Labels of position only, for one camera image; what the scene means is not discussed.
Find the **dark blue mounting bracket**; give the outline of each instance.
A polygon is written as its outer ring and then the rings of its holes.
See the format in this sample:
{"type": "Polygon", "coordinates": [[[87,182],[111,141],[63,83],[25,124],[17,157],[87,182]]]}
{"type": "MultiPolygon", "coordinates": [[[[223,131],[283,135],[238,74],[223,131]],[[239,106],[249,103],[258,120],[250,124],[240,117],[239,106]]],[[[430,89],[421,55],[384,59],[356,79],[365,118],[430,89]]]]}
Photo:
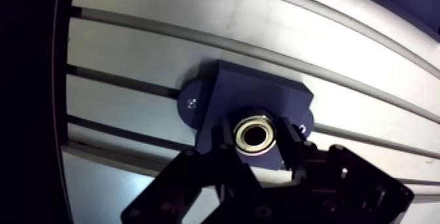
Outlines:
{"type": "MultiPolygon", "coordinates": [[[[305,137],[310,135],[314,126],[309,110],[313,93],[304,84],[223,60],[215,64],[213,76],[190,81],[177,101],[183,122],[198,130],[197,151],[209,152],[211,129],[241,109],[262,109],[272,119],[287,117],[303,128],[305,137]]],[[[250,166],[279,169],[282,165],[276,146],[262,155],[239,156],[250,166]]]]}

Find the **bolt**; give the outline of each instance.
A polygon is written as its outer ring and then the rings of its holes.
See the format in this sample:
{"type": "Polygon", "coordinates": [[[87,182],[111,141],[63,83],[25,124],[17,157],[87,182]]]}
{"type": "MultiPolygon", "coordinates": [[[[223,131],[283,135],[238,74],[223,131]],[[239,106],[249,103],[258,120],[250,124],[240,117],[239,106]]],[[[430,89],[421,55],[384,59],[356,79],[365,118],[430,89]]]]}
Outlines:
{"type": "Polygon", "coordinates": [[[301,133],[304,134],[307,131],[307,127],[305,125],[300,125],[299,130],[301,130],[301,133]]]}
{"type": "Polygon", "coordinates": [[[187,100],[187,108],[188,109],[195,109],[197,107],[197,99],[190,98],[187,100]]]}

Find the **dark background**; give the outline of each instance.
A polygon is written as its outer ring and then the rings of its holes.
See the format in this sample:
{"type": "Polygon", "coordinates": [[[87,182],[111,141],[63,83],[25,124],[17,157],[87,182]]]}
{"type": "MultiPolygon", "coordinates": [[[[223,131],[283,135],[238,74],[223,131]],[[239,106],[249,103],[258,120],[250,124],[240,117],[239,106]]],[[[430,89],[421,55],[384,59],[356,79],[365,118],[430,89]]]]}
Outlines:
{"type": "Polygon", "coordinates": [[[70,0],[58,0],[55,34],[56,0],[0,1],[0,223],[69,223],[58,145],[67,139],[64,65],[70,0]]]}

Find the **screw head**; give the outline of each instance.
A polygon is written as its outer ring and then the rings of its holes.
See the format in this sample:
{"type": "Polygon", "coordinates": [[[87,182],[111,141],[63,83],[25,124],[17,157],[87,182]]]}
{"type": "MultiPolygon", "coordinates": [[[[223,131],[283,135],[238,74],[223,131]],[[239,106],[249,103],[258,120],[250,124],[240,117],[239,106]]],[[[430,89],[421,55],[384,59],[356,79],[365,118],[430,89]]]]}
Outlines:
{"type": "Polygon", "coordinates": [[[304,134],[307,131],[307,127],[302,124],[299,126],[299,130],[301,131],[302,134],[304,134]]]}
{"type": "Polygon", "coordinates": [[[197,99],[189,98],[187,100],[187,108],[188,109],[195,109],[196,107],[197,107],[197,99]]]}

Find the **bearing hole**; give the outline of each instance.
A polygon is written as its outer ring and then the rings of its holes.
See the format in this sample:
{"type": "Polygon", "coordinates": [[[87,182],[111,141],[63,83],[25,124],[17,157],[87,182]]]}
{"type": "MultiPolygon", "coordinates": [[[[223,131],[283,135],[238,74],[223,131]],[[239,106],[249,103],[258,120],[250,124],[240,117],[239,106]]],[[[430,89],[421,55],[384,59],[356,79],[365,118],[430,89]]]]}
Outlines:
{"type": "Polygon", "coordinates": [[[259,145],[266,140],[266,131],[260,126],[254,126],[244,132],[244,142],[248,145],[259,145]]]}

